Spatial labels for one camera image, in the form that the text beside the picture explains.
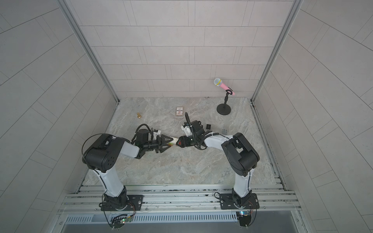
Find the white long lego brick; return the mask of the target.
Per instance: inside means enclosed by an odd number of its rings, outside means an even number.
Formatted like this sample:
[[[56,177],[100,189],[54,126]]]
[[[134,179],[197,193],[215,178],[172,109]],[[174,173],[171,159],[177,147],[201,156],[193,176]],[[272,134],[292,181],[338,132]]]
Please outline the white long lego brick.
[[[177,144],[179,138],[172,137],[172,139],[173,140],[172,140],[171,144]]]

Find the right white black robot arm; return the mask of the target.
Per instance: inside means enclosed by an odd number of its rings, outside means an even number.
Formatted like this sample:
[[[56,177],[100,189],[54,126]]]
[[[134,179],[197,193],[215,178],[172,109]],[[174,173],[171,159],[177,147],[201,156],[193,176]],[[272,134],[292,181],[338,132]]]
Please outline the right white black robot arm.
[[[235,172],[231,202],[238,209],[258,209],[256,194],[252,192],[252,175],[260,156],[242,133],[225,136],[213,131],[205,131],[200,121],[191,121],[185,113],[186,122],[182,130],[186,134],[179,137],[177,145],[181,148],[194,147],[198,150],[215,148],[224,152],[228,163]]]

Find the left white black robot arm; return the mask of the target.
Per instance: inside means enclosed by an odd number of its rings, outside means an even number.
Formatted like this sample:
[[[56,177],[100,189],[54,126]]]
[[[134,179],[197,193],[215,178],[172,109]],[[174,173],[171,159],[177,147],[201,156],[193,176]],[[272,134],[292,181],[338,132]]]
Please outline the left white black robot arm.
[[[119,157],[141,159],[146,152],[155,151],[163,153],[171,147],[173,138],[161,134],[147,124],[137,127],[134,137],[128,140],[111,134],[96,134],[98,137],[85,151],[82,151],[82,161],[98,176],[105,188],[102,202],[99,204],[102,211],[124,210],[128,206],[136,209],[130,203],[126,186],[120,181],[116,161]]]

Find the red white card box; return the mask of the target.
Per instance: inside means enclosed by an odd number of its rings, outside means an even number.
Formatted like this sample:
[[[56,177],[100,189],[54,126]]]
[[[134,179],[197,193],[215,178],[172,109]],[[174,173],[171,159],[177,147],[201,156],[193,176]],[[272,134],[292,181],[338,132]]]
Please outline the red white card box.
[[[182,106],[178,106],[176,108],[176,114],[177,117],[182,117],[184,115],[184,108]]]

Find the black microphone stand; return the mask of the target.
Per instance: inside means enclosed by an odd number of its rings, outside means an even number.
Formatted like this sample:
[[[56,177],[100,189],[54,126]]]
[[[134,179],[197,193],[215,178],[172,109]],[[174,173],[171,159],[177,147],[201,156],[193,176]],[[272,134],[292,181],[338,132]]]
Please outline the black microphone stand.
[[[225,98],[224,98],[224,103],[219,104],[217,106],[217,112],[220,115],[226,116],[226,115],[229,115],[231,113],[231,107],[227,104],[230,95],[233,95],[233,91],[231,89],[227,89],[226,90],[226,95],[225,95]]]

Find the pink toy microphone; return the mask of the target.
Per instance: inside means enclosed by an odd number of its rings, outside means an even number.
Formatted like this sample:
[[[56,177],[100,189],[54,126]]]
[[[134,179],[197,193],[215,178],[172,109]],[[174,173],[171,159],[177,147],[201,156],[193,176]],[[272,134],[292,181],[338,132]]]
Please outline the pink toy microphone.
[[[225,91],[228,91],[233,96],[235,95],[235,92],[230,87],[228,87],[226,84],[224,84],[222,79],[220,79],[220,78],[215,78],[214,79],[214,85],[216,85],[218,87],[221,87]]]

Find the left circuit board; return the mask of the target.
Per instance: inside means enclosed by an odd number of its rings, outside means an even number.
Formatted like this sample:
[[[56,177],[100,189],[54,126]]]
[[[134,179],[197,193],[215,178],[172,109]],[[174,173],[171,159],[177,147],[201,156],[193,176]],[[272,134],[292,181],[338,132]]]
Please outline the left circuit board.
[[[128,215],[128,214],[121,214],[116,217],[114,217],[111,220],[111,228],[112,229],[120,229],[122,228],[126,223],[131,222],[134,218],[135,214]]]

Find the circuit board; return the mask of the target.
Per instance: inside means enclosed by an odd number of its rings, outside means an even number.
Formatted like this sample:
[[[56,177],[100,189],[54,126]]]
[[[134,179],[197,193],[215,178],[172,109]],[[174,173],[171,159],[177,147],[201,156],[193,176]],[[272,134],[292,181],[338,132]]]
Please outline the circuit board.
[[[249,211],[238,211],[236,216],[240,227],[248,228],[253,224],[253,214]]]
[[[134,218],[135,214],[128,215],[128,214],[121,214],[116,217],[114,217],[111,220],[111,228],[112,229],[120,229],[122,228],[126,223],[131,222]]]

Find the right circuit board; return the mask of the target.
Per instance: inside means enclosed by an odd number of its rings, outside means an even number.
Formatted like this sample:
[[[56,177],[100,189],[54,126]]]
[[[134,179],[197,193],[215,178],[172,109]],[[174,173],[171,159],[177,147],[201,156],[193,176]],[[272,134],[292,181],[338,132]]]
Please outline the right circuit board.
[[[253,224],[253,214],[249,211],[238,211],[236,216],[240,227],[248,228]]]

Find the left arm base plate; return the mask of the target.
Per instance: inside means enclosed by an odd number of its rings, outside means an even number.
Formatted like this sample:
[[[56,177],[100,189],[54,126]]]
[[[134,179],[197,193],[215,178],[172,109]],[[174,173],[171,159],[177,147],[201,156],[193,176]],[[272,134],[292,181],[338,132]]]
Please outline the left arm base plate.
[[[143,203],[143,195],[122,195],[110,197],[104,194],[104,200],[99,204],[101,211],[139,211]]]

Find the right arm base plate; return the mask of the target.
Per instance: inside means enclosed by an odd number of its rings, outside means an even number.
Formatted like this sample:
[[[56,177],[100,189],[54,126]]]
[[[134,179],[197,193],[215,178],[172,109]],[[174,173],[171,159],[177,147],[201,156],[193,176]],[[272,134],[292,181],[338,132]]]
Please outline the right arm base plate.
[[[256,210],[260,208],[259,201],[255,193],[249,193],[244,198],[241,198],[237,194],[220,194],[216,192],[214,197],[219,200],[222,210]]]

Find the aluminium rail frame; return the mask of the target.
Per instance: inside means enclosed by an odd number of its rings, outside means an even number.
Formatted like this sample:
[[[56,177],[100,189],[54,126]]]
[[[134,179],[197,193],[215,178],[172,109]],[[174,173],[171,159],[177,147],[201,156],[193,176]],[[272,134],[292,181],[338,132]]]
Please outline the aluminium rail frame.
[[[214,194],[231,193],[227,185],[133,185],[128,186],[127,190],[127,195],[144,196],[139,211],[101,211],[99,204],[104,190],[97,185],[84,185],[77,194],[69,194],[64,198],[57,213],[66,224],[106,224],[121,214],[135,214],[128,223],[238,222],[238,211],[249,211],[255,218],[261,212],[281,211],[299,216],[301,210],[295,192],[285,191],[279,183],[254,185],[253,193],[257,195],[260,205],[256,210],[222,210]]]

